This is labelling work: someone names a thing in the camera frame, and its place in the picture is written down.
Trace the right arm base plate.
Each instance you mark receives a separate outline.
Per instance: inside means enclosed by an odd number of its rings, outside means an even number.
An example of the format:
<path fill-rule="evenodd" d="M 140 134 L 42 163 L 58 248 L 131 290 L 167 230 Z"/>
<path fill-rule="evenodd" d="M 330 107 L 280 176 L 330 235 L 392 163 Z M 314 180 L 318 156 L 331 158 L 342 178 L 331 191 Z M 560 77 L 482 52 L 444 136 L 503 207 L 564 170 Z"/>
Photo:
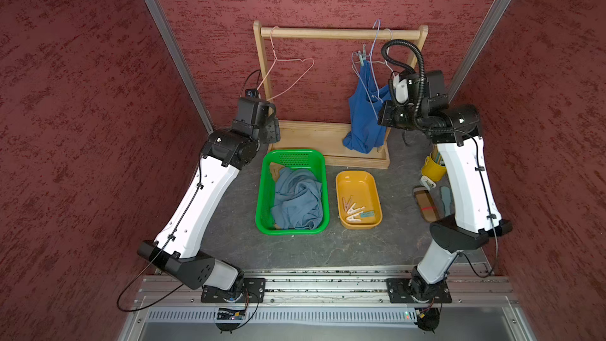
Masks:
<path fill-rule="evenodd" d="M 452 303 L 445 279 L 436 284 L 427 284 L 422 278 L 386 279 L 385 283 L 391 304 L 428 306 Z"/>

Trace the royal blue tank top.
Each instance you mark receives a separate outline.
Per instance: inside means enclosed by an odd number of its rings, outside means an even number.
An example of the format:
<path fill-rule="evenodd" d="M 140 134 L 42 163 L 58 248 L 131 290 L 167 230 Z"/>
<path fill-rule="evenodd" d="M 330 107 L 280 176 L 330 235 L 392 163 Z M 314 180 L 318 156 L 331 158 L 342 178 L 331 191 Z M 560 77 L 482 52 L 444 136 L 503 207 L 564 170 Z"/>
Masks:
<path fill-rule="evenodd" d="M 349 150 L 364 154 L 383 146 L 387 128 L 378 124 L 378 117 L 383 104 L 391 100 L 387 85 L 377 88 L 372 68 L 365 61 L 359 69 L 358 84 L 349 99 L 351 130 L 342 140 Z"/>

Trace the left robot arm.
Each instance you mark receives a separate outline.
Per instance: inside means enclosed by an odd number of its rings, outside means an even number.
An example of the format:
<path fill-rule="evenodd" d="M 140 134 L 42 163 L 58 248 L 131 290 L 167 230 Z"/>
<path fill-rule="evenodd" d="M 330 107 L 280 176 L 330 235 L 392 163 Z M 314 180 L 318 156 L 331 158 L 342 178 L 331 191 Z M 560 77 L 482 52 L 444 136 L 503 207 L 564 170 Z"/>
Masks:
<path fill-rule="evenodd" d="M 233 290 L 240 271 L 201 252 L 202 239 L 219 202 L 243 167 L 255 158 L 261 145 L 279 139 L 275 105 L 259 98 L 239 99 L 230 128 L 208 136 L 175 214 L 154 240 L 141 243 L 138 255 L 192 290 Z"/>

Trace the pink wire hanger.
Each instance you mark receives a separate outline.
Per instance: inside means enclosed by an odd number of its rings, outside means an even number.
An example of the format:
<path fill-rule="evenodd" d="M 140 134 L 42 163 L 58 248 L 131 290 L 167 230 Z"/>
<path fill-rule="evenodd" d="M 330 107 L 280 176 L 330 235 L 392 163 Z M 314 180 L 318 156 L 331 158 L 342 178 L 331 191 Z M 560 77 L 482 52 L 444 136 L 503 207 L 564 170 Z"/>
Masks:
<path fill-rule="evenodd" d="M 314 57 L 282 57 L 279 56 L 276 41 L 279 38 L 300 39 L 300 29 L 295 28 L 294 36 L 284 37 L 282 31 L 288 31 L 278 25 L 265 27 L 255 23 L 253 33 L 257 46 L 257 57 L 260 65 L 260 83 L 257 85 L 259 90 L 263 89 L 264 99 L 270 103 L 274 103 L 276 99 L 287 94 L 292 90 L 314 67 L 316 60 Z M 274 93 L 272 75 L 280 66 L 289 64 L 299 64 L 306 67 L 301 71 L 300 75 L 294 79 L 284 90 L 279 93 Z"/>

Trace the brown tank top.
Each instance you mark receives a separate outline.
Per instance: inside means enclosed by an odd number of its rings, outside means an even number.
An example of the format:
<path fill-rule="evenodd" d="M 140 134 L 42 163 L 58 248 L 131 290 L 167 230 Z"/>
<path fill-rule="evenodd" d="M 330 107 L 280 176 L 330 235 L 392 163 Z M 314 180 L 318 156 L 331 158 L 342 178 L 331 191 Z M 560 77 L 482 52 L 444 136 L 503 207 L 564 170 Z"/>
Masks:
<path fill-rule="evenodd" d="M 277 182 L 279 180 L 280 172 L 282 169 L 284 169 L 284 165 L 277 164 L 277 163 L 270 163 L 269 171 L 271 174 L 271 178 L 273 179 L 274 182 Z"/>

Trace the grey-blue tank top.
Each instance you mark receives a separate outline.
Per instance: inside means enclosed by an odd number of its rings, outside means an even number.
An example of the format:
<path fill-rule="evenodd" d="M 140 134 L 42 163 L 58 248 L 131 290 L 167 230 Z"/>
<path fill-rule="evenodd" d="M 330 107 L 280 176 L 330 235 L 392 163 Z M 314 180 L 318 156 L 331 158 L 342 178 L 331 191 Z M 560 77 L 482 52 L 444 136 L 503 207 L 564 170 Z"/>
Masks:
<path fill-rule="evenodd" d="M 307 169 L 280 167 L 276 172 L 271 215 L 278 229 L 315 230 L 324 219 L 322 184 Z"/>

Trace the pink clothespin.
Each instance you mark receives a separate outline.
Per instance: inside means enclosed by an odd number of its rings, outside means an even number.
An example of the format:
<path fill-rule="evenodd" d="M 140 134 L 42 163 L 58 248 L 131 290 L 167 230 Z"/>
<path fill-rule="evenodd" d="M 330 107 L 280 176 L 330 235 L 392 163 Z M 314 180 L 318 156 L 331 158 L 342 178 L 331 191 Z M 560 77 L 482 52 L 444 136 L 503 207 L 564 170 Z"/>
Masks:
<path fill-rule="evenodd" d="M 354 210 L 356 202 L 353 197 L 350 196 L 348 199 L 343 199 L 344 209 L 348 214 L 351 214 Z"/>

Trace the white clothespin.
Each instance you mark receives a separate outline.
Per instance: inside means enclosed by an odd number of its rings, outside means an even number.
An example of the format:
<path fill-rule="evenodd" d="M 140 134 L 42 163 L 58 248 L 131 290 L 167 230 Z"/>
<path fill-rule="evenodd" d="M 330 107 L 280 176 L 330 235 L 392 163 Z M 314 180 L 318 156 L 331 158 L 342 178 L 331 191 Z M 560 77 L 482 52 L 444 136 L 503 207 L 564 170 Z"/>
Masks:
<path fill-rule="evenodd" d="M 360 208 L 351 207 L 347 210 L 348 218 L 355 218 L 355 216 L 358 216 L 361 213 L 363 213 L 364 210 L 365 210 L 365 206 L 362 206 Z"/>
<path fill-rule="evenodd" d="M 362 218 L 358 215 L 347 216 L 346 221 L 349 224 L 359 224 L 362 222 Z"/>

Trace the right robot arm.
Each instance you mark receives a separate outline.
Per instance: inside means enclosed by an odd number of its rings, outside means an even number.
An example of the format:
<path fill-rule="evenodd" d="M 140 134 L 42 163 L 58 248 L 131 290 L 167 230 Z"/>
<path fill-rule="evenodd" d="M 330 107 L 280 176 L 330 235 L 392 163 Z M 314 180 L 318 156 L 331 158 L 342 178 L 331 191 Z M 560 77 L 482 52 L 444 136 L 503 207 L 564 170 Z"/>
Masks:
<path fill-rule="evenodd" d="M 501 216 L 493 199 L 476 107 L 450 107 L 443 74 L 426 70 L 421 49 L 414 43 L 390 40 L 381 55 L 402 72 L 388 81 L 391 99 L 381 108 L 378 123 L 420 131 L 431 140 L 443 158 L 454 201 L 454 214 L 431 224 L 432 242 L 408 281 L 408 295 L 426 303 L 441 292 L 459 255 L 506 235 L 512 224 Z"/>

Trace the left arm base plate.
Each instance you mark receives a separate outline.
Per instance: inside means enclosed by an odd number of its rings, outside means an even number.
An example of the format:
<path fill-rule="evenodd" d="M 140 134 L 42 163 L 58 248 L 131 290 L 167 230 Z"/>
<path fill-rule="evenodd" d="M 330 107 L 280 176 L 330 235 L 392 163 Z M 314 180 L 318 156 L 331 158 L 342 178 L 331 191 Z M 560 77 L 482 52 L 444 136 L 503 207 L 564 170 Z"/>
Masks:
<path fill-rule="evenodd" d="M 266 286 L 264 278 L 238 278 L 229 290 L 216 287 L 203 287 L 200 301 L 214 304 L 261 303 L 264 300 Z"/>

